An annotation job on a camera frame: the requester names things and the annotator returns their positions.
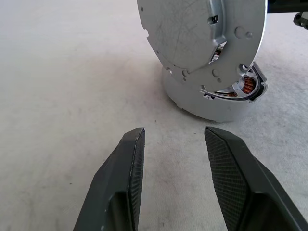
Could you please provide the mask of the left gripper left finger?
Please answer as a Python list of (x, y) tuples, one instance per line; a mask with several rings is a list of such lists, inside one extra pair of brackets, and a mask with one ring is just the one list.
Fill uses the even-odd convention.
[(74, 230), (138, 230), (144, 148), (144, 128), (123, 135), (94, 175)]

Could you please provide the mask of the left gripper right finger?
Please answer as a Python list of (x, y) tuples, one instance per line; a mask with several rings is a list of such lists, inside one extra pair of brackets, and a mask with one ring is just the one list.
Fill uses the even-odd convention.
[(205, 128), (218, 203), (229, 231), (306, 231), (308, 223), (274, 174), (238, 136)]

